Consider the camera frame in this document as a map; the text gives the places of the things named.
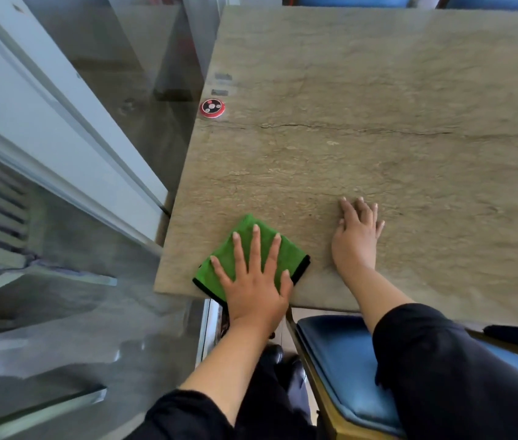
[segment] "red object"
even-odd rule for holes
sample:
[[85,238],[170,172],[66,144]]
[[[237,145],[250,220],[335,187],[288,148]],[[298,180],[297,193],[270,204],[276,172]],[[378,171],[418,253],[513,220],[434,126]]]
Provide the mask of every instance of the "red object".
[[200,105],[200,112],[204,117],[215,119],[221,116],[226,109],[224,102],[216,98],[209,98]]

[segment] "black shirt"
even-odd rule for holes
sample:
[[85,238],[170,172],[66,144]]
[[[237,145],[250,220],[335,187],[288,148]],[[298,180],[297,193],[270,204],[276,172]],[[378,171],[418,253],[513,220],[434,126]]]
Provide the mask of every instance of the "black shirt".
[[[518,439],[518,370],[439,311],[393,309],[377,324],[373,347],[376,381],[391,389],[409,439]],[[315,438],[284,398],[258,368],[234,428],[205,395],[174,391],[127,440]]]

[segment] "table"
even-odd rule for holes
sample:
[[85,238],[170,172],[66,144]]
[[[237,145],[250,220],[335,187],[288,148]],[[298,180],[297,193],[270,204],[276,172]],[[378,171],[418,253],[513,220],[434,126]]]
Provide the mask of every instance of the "table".
[[253,213],[312,257],[294,306],[357,310],[330,238],[363,195],[381,273],[518,325],[517,12],[227,7],[208,97],[226,112],[196,120],[155,291],[204,297],[198,265]]

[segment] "green cloth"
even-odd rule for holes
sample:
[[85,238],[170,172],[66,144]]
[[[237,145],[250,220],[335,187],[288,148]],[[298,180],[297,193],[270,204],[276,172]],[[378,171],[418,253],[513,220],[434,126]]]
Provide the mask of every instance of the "green cloth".
[[[249,251],[251,250],[251,240],[253,236],[253,226],[257,224],[261,229],[261,269],[265,267],[265,260],[269,255],[269,250],[273,238],[277,234],[277,231],[266,225],[264,222],[259,221],[253,215],[248,214],[239,222],[239,224],[230,232],[228,239],[220,245],[218,249],[212,252],[212,255],[219,259],[222,268],[226,274],[235,280],[235,269],[234,269],[234,244],[233,244],[233,232],[238,232],[241,236],[242,250],[245,253],[245,259],[247,265],[249,262]],[[277,257],[277,272],[275,273],[275,287],[279,290],[281,273],[284,270],[289,270],[292,281],[295,284],[300,276],[304,273],[307,266],[310,264],[310,257],[306,253],[299,249],[285,236],[281,236],[281,247],[279,248],[279,256]],[[226,295],[224,289],[220,285],[220,281],[214,268],[210,262],[210,257],[206,258],[194,278],[194,283],[201,288],[211,298],[218,301],[223,306],[226,303]]]

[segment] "person's right hand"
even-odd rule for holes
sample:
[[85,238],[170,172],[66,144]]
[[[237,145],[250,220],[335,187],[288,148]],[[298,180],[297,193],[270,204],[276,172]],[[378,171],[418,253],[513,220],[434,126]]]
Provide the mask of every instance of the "person's right hand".
[[363,198],[356,202],[356,209],[342,198],[340,206],[344,217],[332,237],[332,259],[340,276],[345,280],[358,266],[375,269],[377,240],[385,221],[377,222],[377,204],[369,207]]

